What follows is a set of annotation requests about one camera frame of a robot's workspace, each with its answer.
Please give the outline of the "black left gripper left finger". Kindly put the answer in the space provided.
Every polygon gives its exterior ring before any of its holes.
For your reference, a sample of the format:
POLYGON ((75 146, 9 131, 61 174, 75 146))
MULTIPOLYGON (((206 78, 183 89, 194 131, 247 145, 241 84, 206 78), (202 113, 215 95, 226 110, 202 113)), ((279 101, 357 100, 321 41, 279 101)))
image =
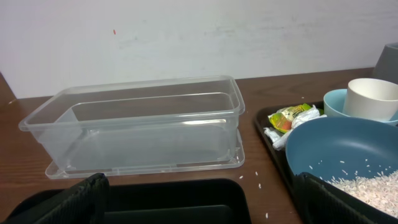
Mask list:
POLYGON ((104 222, 109 181, 97 173, 46 201, 16 215, 8 224, 69 224, 104 222))

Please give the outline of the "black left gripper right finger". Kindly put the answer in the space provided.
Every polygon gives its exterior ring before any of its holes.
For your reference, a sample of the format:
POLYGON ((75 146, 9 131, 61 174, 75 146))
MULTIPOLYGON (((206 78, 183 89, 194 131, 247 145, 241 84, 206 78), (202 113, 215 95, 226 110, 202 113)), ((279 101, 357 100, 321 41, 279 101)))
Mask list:
POLYGON ((296 209, 305 223, 377 223, 377 214, 360 200, 302 172, 293 178, 296 209))

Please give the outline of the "light blue bowl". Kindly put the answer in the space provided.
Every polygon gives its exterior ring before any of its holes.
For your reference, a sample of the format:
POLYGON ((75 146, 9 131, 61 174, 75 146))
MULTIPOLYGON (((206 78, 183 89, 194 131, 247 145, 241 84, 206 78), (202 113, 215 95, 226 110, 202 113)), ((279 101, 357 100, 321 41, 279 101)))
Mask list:
MULTIPOLYGON (((324 111, 329 117, 352 117, 343 113, 347 89, 332 90, 323 97, 324 111)), ((397 126, 397 112, 389 121, 380 121, 382 123, 397 126)))

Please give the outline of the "cream white cup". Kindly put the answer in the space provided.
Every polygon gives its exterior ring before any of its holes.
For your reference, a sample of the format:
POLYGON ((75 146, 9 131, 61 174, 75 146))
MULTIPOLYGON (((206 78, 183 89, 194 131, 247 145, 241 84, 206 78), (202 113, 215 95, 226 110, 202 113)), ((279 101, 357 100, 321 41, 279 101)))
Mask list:
POLYGON ((343 113, 357 118, 389 121, 397 112, 397 84, 375 78, 348 83, 343 113))

